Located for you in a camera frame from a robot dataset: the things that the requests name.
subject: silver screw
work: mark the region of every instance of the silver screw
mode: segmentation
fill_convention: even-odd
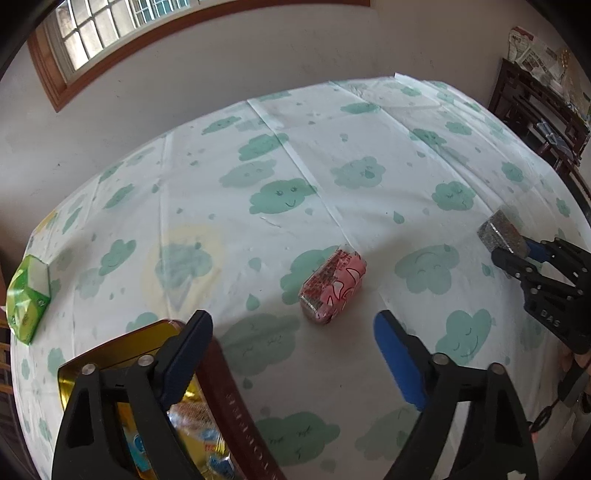
[[[92,372],[96,370],[95,364],[86,364],[82,367],[82,375],[90,375]]]
[[[491,364],[491,370],[497,375],[504,375],[505,373],[505,367],[503,367],[501,364]]]
[[[154,361],[154,357],[152,355],[142,355],[138,358],[138,365],[141,367],[147,367],[151,365]]]
[[[437,365],[447,365],[449,363],[449,357],[445,353],[435,353],[433,355],[433,361]]]

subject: window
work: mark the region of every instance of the window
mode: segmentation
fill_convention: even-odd
[[[66,79],[90,59],[153,20],[189,7],[189,0],[66,0],[46,20]]]
[[[292,4],[369,7],[371,0],[65,0],[28,39],[33,65],[56,112],[138,50],[201,22]]]

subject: window frame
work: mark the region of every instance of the window frame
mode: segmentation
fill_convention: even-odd
[[[27,43],[43,89],[54,110],[59,112],[84,88],[120,61],[168,35],[201,22],[238,12],[280,5],[313,4],[370,7],[371,0],[233,0],[189,12],[180,9],[167,14],[166,20],[155,22],[154,25],[148,24],[144,28],[129,33],[124,37],[124,40],[120,40],[121,43],[117,48],[107,47],[76,71],[73,70],[70,57],[61,41],[60,32],[56,31],[57,22],[42,22],[31,34]],[[69,65],[72,71],[63,72],[60,65],[66,65],[66,68]]]

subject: wooden window frame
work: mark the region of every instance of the wooden window frame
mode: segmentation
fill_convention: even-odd
[[[173,33],[192,27],[214,18],[224,17],[239,12],[255,10],[278,5],[313,5],[341,4],[370,7],[371,0],[235,0],[212,7],[189,12],[172,18],[150,30],[138,34],[119,48],[114,48],[105,57],[84,70],[80,75],[66,82],[57,63],[43,22],[29,37],[27,43],[33,65],[39,75],[43,89],[56,112],[63,109],[84,88],[94,82],[110,68],[125,60],[142,48],[172,35]]]

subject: table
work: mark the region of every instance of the table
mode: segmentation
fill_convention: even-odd
[[[50,265],[53,295],[31,346],[12,344],[42,478],[62,417],[58,367],[196,309],[232,346],[236,383],[290,480],[382,478],[400,452],[417,412],[376,347],[382,309],[462,365],[505,364],[533,418],[555,395],[557,342],[476,236],[499,208],[531,238],[591,246],[566,186],[501,121],[401,75],[237,103],[144,145],[71,194],[27,248]],[[368,262],[363,290],[313,325],[298,289],[345,243]],[[456,426],[446,458],[458,443]]]

